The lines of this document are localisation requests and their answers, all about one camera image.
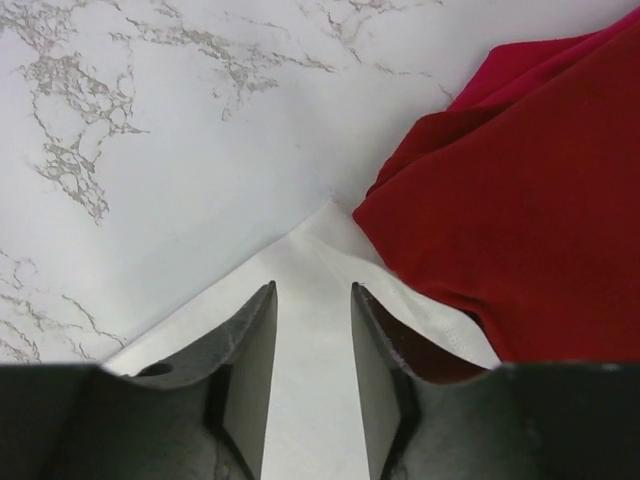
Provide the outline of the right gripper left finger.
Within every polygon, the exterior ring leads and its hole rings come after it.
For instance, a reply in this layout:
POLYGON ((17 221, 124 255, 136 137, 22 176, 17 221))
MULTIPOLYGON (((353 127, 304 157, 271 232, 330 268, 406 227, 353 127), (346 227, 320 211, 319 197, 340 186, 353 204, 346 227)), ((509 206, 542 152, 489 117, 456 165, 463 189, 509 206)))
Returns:
POLYGON ((274 283, 135 375, 1 368, 5 479, 257 479, 277 332, 274 283))

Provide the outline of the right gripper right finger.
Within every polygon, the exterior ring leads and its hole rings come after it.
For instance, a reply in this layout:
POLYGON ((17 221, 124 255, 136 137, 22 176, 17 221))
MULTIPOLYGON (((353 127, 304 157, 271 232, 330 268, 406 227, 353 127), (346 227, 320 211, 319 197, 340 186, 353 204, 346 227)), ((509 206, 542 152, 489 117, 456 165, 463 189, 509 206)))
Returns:
POLYGON ((485 369, 397 320, 360 284, 351 325, 374 479, 635 479, 639 368, 485 369))

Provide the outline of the white t shirt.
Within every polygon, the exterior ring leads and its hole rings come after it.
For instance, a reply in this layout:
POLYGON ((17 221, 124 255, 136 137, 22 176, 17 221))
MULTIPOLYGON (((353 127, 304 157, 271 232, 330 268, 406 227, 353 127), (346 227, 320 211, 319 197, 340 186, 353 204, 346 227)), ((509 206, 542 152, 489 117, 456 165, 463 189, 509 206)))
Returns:
POLYGON ((473 320, 404 285, 350 214, 328 202, 112 357, 109 369, 134 374, 182 349, 268 282, 277 287, 278 312, 266 479, 369 475, 351 336, 353 283, 445 350, 485 368, 499 361, 473 320))

